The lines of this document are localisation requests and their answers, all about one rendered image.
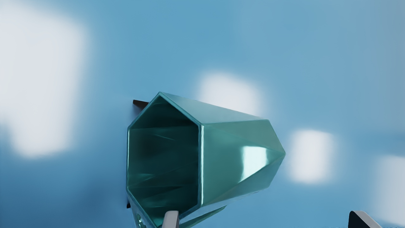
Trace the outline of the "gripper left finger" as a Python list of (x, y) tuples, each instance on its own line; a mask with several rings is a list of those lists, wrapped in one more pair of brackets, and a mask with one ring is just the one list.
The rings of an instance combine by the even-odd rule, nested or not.
[(162, 228), (179, 228), (178, 215), (178, 211), (167, 211), (164, 216)]

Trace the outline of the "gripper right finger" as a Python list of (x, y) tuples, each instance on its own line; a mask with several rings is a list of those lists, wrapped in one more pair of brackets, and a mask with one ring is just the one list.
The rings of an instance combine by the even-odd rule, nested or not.
[(350, 211), (348, 228), (382, 228), (364, 211)]

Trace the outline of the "teal faceted mug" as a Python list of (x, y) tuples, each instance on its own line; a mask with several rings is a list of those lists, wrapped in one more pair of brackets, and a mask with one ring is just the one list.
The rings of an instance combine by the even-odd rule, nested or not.
[(163, 228), (168, 211), (192, 228), (268, 188), (285, 158), (268, 119), (164, 92), (133, 104), (126, 192), (136, 228)]

